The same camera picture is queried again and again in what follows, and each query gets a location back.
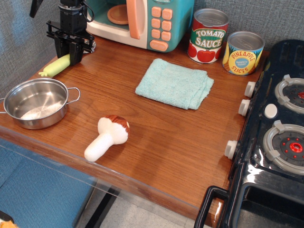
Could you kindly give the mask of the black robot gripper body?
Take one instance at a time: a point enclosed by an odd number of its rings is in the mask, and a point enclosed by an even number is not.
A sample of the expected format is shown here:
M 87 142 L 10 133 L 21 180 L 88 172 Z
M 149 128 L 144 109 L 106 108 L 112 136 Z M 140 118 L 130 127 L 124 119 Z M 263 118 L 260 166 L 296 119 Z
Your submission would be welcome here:
M 60 21 L 48 21 L 47 36 L 64 38 L 69 44 L 78 43 L 83 47 L 85 53 L 93 53 L 95 50 L 94 37 L 90 35 L 86 28 L 87 23 L 94 19 L 87 17 L 89 7 L 60 7 Z

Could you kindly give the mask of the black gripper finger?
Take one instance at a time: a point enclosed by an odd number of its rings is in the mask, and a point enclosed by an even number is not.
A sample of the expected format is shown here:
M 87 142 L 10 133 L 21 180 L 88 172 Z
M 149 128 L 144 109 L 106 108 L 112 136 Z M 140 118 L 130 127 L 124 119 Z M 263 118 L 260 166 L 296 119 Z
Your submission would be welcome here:
M 81 62 L 83 57 L 83 47 L 75 42 L 69 44 L 70 65 L 74 66 Z
M 55 36 L 54 42 L 58 58 L 69 54 L 69 43 L 64 38 Z

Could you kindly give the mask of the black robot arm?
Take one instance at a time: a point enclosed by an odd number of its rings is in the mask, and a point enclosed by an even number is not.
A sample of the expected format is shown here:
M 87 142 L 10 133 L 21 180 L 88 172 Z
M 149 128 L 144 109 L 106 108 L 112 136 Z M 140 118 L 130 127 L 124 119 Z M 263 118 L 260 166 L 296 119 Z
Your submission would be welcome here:
M 60 21 L 48 21 L 47 36 L 55 43 L 57 57 L 69 54 L 70 65 L 81 62 L 84 51 L 93 52 L 94 37 L 87 32 L 87 23 L 94 20 L 87 17 L 91 7 L 85 0 L 61 0 Z

